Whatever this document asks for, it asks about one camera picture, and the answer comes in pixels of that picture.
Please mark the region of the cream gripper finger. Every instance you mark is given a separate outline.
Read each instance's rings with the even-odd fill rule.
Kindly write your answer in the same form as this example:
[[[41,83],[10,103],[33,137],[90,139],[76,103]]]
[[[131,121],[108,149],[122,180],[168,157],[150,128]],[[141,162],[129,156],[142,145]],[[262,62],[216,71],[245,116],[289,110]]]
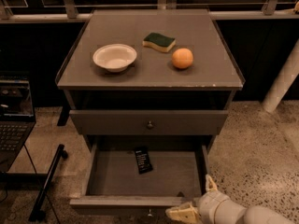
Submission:
[[[218,186],[210,175],[206,175],[206,192],[217,191]]]
[[[183,203],[179,206],[167,208],[166,215],[175,221],[180,221],[186,224],[202,224],[198,210],[192,203]]]

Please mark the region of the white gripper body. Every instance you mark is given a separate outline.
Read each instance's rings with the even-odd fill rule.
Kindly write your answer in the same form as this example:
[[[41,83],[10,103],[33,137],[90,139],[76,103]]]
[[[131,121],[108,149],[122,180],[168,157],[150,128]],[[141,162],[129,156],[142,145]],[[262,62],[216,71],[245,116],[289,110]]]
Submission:
[[[197,208],[203,224],[244,224],[246,208],[220,191],[204,194]]]

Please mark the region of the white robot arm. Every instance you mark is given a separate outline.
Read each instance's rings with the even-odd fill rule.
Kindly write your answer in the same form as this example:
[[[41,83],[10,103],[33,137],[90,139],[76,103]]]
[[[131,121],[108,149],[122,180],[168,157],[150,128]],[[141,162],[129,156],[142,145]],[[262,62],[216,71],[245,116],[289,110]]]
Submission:
[[[299,41],[284,63],[269,92],[262,101],[265,111],[277,107],[299,75]],[[246,208],[218,190],[210,175],[206,175],[206,193],[197,201],[168,208],[166,215],[185,224],[294,224],[281,214],[262,206]]]

